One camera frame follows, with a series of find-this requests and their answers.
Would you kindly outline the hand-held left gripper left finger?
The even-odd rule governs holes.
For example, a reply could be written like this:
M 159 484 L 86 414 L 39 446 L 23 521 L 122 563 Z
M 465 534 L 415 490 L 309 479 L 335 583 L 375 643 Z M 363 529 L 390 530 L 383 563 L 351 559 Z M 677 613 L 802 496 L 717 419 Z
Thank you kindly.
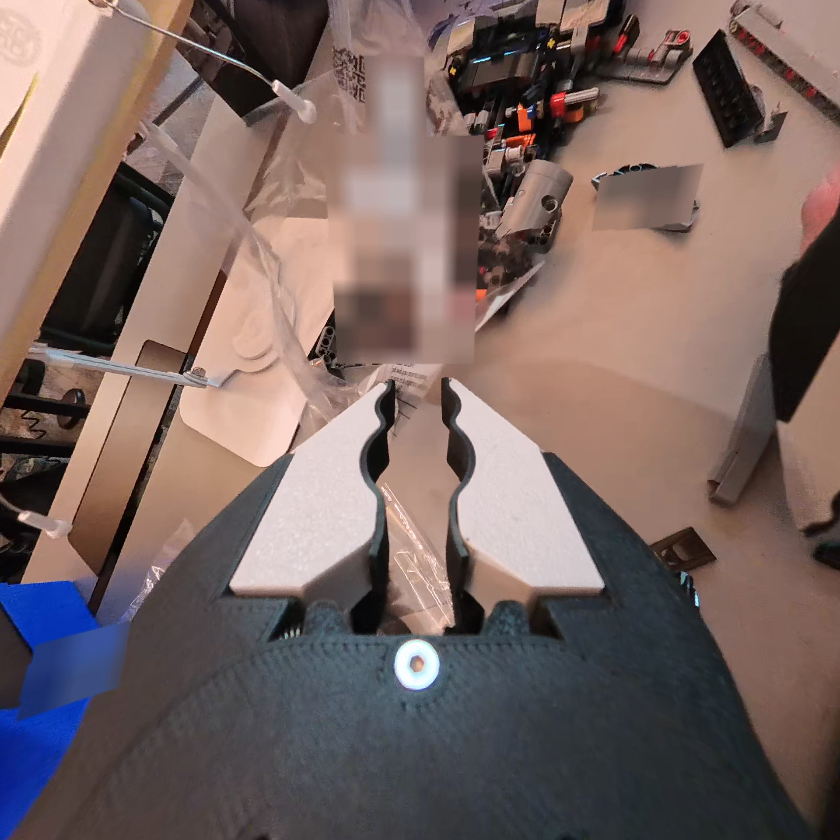
M 373 386 L 297 447 L 229 586 L 240 596 L 333 602 L 382 615 L 389 579 L 385 501 L 393 381 Z

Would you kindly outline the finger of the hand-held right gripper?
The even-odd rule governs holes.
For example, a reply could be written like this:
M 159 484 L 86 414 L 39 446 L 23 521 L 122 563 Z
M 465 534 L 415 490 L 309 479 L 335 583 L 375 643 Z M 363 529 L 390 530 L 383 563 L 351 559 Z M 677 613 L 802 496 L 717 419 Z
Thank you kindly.
M 778 422 L 784 493 L 796 530 L 813 559 L 839 569 L 838 402 L 800 405 Z

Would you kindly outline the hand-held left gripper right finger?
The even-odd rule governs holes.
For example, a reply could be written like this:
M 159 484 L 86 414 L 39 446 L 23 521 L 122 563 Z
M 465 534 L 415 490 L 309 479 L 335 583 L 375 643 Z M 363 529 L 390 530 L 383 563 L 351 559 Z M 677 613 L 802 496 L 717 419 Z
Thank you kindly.
M 454 378 L 442 380 L 447 462 L 447 570 L 454 604 L 480 608 L 544 596 L 599 595 L 604 580 L 543 451 Z

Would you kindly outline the black studded lego plate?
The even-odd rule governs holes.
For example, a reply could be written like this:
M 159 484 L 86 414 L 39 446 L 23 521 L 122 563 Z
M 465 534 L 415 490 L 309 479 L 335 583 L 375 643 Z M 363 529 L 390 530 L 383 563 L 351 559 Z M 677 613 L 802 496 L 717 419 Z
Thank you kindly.
M 700 92 L 724 148 L 754 138 L 765 113 L 719 29 L 692 61 Z

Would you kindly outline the grey lego beam red pins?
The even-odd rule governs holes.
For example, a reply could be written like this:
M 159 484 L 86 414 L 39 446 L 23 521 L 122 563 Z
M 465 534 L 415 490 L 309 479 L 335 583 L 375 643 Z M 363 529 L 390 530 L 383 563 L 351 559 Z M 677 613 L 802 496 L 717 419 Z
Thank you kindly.
M 730 35 L 789 87 L 833 121 L 839 113 L 839 73 L 804 47 L 765 2 L 736 1 L 729 10 Z

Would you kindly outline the grey red lego subassembly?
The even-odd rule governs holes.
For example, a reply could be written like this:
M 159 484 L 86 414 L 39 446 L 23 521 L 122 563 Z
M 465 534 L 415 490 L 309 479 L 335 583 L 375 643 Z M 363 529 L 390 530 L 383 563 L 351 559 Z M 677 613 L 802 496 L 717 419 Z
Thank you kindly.
M 692 55 L 690 31 L 670 29 L 656 47 L 636 46 L 637 37 L 621 33 L 594 66 L 595 77 L 667 85 Z

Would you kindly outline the partly built lego car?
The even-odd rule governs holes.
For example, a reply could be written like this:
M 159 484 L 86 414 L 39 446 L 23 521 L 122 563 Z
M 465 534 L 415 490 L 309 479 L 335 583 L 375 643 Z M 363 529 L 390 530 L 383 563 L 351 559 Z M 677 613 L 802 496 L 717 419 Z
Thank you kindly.
M 481 141 L 476 301 L 510 292 L 551 249 L 574 177 L 553 160 L 601 97 L 582 82 L 625 2 L 502 2 L 430 39 L 468 133 Z

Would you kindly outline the person's right hand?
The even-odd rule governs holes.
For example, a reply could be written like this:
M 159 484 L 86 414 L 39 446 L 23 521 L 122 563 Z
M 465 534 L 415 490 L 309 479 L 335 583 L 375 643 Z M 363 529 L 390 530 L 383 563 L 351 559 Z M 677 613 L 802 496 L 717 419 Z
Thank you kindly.
M 810 191 L 802 205 L 800 257 L 833 219 L 838 204 L 839 167 L 837 166 Z

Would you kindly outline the white wooden book stand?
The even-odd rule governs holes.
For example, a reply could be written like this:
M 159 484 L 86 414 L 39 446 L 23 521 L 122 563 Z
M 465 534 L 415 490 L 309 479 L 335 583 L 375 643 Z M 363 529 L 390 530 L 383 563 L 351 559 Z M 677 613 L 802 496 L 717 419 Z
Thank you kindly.
M 47 258 L 60 231 L 79 222 L 81 190 L 93 161 L 105 154 L 123 100 L 138 90 L 133 76 L 151 56 L 151 21 L 140 3 L 113 10 L 92 2 L 2 2 L 2 110 L 20 117 L 2 151 L 2 340 L 14 344 L 3 361 L 23 359 L 22 342 L 34 335 L 25 326 L 26 307 L 35 305 L 37 287 L 47 279 Z M 331 302 L 323 277 L 305 290 L 304 270 L 317 265 L 315 245 L 326 252 L 325 231 L 313 223 L 280 222 L 276 241 L 266 227 L 245 216 L 246 198 L 256 175 L 246 156 L 259 165 L 265 157 L 260 131 L 271 121 L 294 119 L 309 131 L 326 125 L 324 108 L 284 91 L 256 110 L 253 125 L 235 115 L 225 119 L 216 146 L 218 162 L 202 163 L 199 149 L 186 159 L 160 129 L 143 124 L 152 145 L 185 167 L 201 202 L 215 203 L 215 214 L 234 237 L 230 274 L 196 362 L 206 384 L 185 384 L 180 402 L 183 423 L 257 467 L 266 467 L 291 446 L 303 408 L 295 373 L 301 369 L 302 339 L 316 338 L 327 312 L 315 301 Z

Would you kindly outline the white flat panel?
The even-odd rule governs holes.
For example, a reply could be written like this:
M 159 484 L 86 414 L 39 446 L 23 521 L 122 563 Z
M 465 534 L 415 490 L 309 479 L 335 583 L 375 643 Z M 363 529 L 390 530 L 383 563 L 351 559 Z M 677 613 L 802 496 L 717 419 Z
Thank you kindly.
M 66 537 L 38 538 L 27 584 L 73 581 L 90 598 L 180 383 L 234 232 L 184 178 L 117 341 L 112 361 L 169 375 L 107 372 L 50 509 Z

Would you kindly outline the clear printed empty bag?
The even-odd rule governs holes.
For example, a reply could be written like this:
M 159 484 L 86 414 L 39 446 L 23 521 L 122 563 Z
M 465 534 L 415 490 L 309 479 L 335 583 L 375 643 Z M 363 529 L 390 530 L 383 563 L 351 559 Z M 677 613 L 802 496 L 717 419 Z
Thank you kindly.
M 477 331 L 541 268 L 481 209 L 490 187 L 484 142 L 467 130 L 436 67 L 414 2 L 328 2 L 331 67 L 306 82 L 310 127 L 284 130 L 251 207 L 255 222 L 315 217 L 324 228 L 276 300 L 302 319 L 302 300 L 326 291 L 332 359 L 292 375 L 306 399 L 305 439 L 373 384 L 397 384 L 397 419 L 423 398 L 443 364 L 473 360 Z

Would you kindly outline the blue plastic bin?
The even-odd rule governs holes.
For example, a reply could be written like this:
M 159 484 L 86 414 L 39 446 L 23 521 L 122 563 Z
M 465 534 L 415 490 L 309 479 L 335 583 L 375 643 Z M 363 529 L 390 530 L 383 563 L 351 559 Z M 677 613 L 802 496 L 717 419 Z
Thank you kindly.
M 130 624 L 100 626 L 69 581 L 1 585 L 1 837 L 56 772 L 91 698 L 117 687 Z

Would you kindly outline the black lego frame piece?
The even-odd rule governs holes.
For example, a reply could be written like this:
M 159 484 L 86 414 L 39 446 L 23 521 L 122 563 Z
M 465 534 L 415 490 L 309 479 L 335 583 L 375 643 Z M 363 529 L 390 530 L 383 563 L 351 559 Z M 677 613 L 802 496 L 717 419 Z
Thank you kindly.
M 649 547 L 674 573 L 688 573 L 717 560 L 716 555 L 692 527 L 674 532 L 651 543 Z

